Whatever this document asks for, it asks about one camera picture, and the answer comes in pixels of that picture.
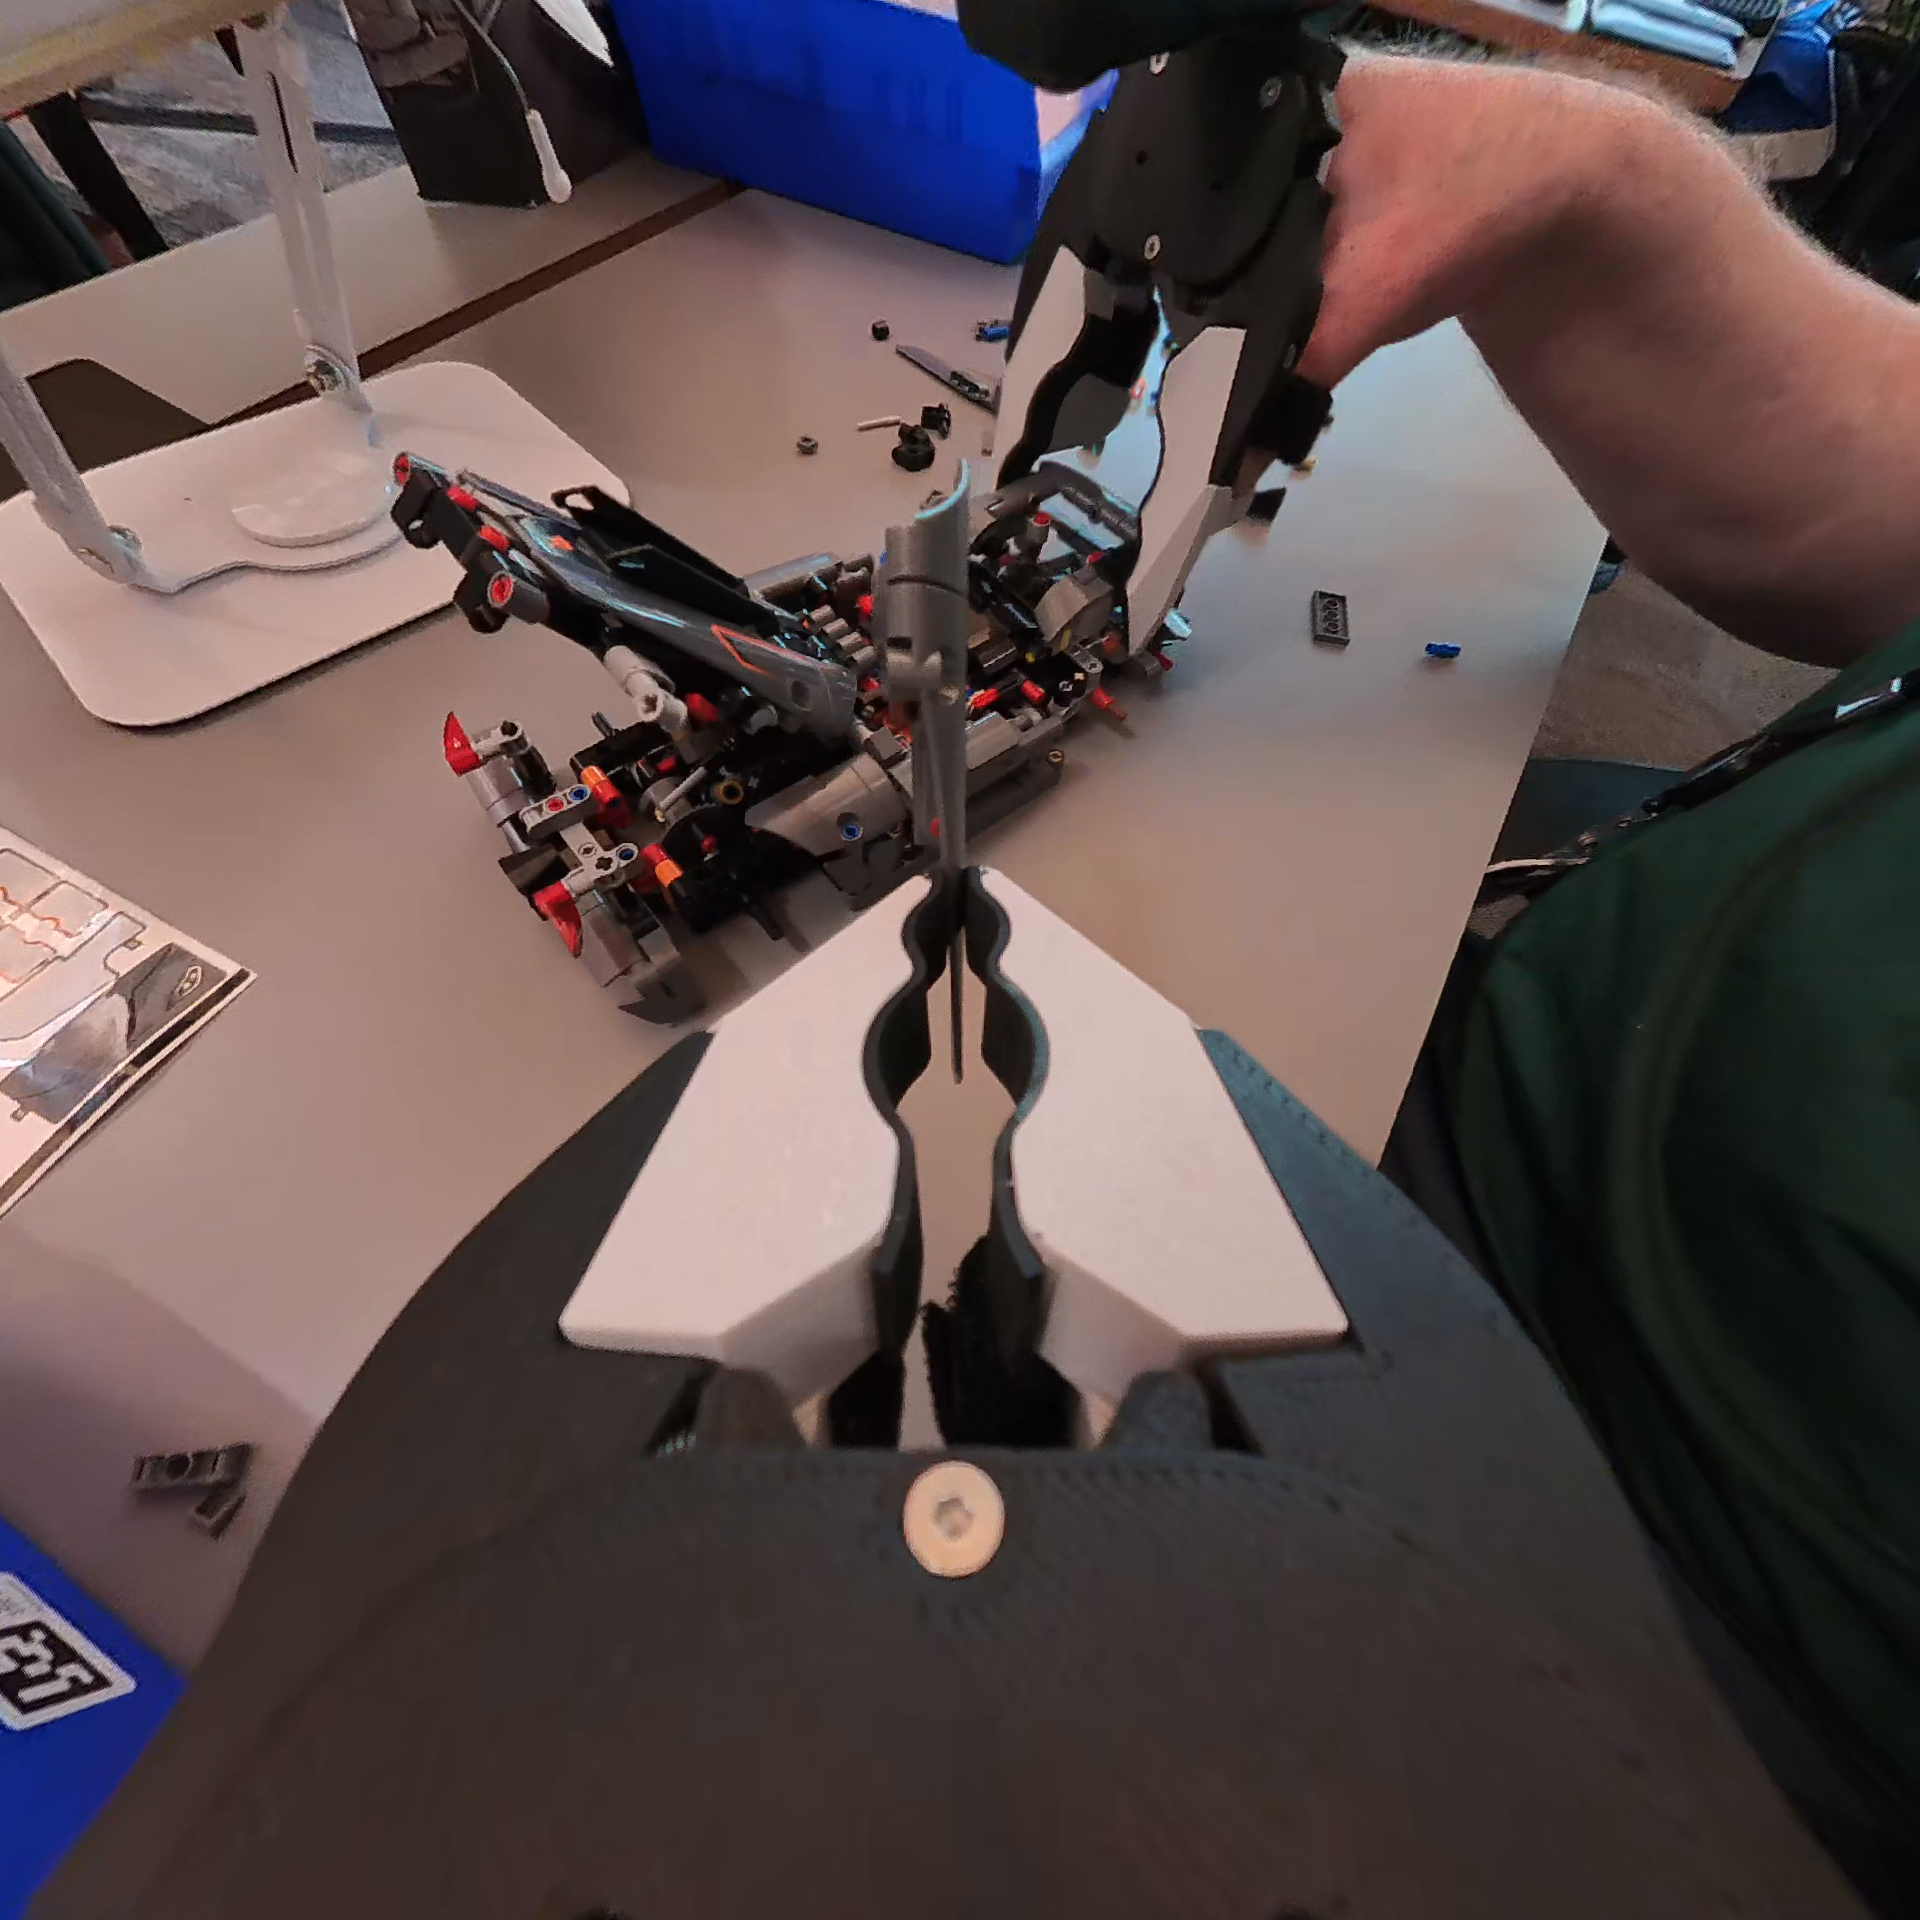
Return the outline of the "grey lego wing assembly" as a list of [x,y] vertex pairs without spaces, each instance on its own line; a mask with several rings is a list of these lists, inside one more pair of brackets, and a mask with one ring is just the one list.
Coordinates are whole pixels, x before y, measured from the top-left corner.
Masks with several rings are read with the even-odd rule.
[[951,1080],[965,1080],[965,875],[970,868],[970,493],[959,465],[947,493],[890,531],[878,624],[887,702],[907,726],[915,848],[942,875]]

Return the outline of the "blue bin with white label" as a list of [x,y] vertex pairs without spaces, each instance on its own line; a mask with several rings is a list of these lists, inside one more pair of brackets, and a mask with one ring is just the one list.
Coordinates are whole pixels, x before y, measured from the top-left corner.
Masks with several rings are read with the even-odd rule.
[[19,1917],[156,1737],[185,1681],[3,1525],[3,1916]]

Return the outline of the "dark mesh chair seat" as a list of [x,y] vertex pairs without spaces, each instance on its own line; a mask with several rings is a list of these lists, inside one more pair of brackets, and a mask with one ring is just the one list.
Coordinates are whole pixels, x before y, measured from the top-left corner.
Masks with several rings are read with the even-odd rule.
[[1678,784],[1679,771],[1625,760],[1534,757],[1495,841],[1492,866],[1546,862]]

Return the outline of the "blue plastic bin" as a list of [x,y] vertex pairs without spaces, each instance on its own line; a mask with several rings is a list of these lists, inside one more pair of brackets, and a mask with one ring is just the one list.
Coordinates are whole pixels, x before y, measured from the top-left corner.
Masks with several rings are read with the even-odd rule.
[[1031,244],[1115,78],[1055,93],[948,4],[612,3],[653,154],[997,262]]

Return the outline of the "grey lego vehicle model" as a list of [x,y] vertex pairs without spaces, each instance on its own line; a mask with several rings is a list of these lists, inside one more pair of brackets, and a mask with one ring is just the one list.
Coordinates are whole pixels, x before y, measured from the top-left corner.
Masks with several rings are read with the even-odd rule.
[[[629,1018],[684,1025],[706,996],[678,936],[733,920],[782,938],[772,899],[812,873],[855,910],[938,857],[917,805],[915,707],[890,691],[878,556],[831,552],[738,576],[598,486],[537,501],[478,472],[393,457],[391,517],[459,568],[478,633],[540,627],[587,651],[619,713],[558,766],[506,717],[444,726],[444,760],[502,841],[499,868]],[[921,513],[966,536],[965,641],[948,672],[965,720],[966,826],[1059,781],[1084,712],[1121,716],[1106,678],[1190,636],[1169,604],[1137,641],[1115,586],[1137,515],[1089,472],[1045,461],[965,507],[970,473]]]

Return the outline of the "white sticker sheet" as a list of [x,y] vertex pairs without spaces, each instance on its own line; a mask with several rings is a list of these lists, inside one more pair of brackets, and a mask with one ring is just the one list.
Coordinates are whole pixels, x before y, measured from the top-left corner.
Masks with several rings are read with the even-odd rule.
[[3,1211],[253,980],[3,829]]

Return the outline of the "person's right forearm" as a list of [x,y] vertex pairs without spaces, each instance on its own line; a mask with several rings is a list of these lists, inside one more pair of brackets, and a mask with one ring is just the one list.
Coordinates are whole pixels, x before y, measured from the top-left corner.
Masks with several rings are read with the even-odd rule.
[[1915,305],[1791,229],[1695,118],[1444,64],[1442,306],[1625,556],[1771,653],[1915,619]]

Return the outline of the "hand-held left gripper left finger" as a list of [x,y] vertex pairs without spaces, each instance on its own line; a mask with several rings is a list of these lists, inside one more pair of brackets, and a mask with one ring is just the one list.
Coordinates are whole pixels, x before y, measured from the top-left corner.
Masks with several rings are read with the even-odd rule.
[[901,1100],[947,933],[948,888],[910,880],[711,1029],[559,1312],[570,1345],[764,1374],[788,1405],[901,1362],[921,1301]]

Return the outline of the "white book stand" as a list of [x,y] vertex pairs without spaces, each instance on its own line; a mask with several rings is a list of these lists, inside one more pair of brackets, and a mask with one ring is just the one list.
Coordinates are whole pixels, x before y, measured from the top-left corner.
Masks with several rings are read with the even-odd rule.
[[451,598],[397,556],[405,453],[541,497],[586,482],[630,497],[481,365],[361,376],[286,19],[268,6],[235,37],[313,395],[82,472],[3,362],[4,450],[25,484],[3,513],[4,594],[79,704],[122,729],[233,704]]

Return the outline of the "small grey lego connector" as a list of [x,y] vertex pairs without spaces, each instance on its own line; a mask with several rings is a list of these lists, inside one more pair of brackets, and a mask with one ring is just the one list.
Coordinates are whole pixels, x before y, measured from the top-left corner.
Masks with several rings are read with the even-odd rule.
[[219,1541],[250,1500],[250,1442],[137,1456],[127,1491],[145,1502],[185,1502],[191,1525]]

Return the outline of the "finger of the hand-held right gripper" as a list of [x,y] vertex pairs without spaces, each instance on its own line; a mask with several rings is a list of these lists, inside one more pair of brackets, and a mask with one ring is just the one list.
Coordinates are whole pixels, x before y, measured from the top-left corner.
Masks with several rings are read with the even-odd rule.
[[1025,321],[998,384],[997,484],[1033,473],[1051,453],[1100,450],[1125,421],[1161,306],[1148,256],[1111,256],[1091,267],[1059,248],[1046,275],[1029,261]]
[[1273,465],[1255,456],[1253,478],[1238,467],[1213,480],[1215,442],[1246,336],[1209,328],[1190,342],[1169,324],[1148,355],[1140,401],[1129,401],[1098,457],[1098,482],[1138,518],[1138,554],[1115,602],[1106,637],[1156,637],[1213,536],[1246,513]]

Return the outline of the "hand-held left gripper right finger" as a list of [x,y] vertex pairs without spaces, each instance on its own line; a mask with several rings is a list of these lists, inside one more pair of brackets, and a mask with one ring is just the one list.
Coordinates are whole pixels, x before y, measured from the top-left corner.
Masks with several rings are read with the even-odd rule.
[[1118,1403],[1198,1360],[1340,1345],[1350,1318],[1193,1020],[1004,873],[978,880],[997,974],[1039,1025],[1010,1178],[1045,1362]]

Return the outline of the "person's green shirt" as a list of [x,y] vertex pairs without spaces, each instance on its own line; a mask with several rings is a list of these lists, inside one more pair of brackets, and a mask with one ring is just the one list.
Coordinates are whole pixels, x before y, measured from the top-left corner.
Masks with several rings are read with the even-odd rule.
[[1492,880],[1382,1171],[1540,1346],[1878,1916],[1918,1849],[1915,627]]

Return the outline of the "wooden office desk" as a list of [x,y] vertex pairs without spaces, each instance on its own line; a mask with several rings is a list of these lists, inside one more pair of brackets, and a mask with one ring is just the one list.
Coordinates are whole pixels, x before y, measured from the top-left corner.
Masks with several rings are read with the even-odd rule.
[[1734,64],[1717,69],[1635,42],[1597,34],[1589,4],[1546,3],[1367,3],[1369,17],[1411,33],[1444,34],[1503,59],[1546,64],[1559,74],[1610,81],[1668,105],[1718,114],[1750,81],[1773,29],[1742,37]]

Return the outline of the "lego set box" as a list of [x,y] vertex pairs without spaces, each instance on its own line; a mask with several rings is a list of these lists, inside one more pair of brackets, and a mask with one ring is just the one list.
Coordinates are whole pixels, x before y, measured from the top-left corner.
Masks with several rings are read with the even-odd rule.
[[540,209],[646,142],[633,69],[590,3],[345,3],[431,204]]

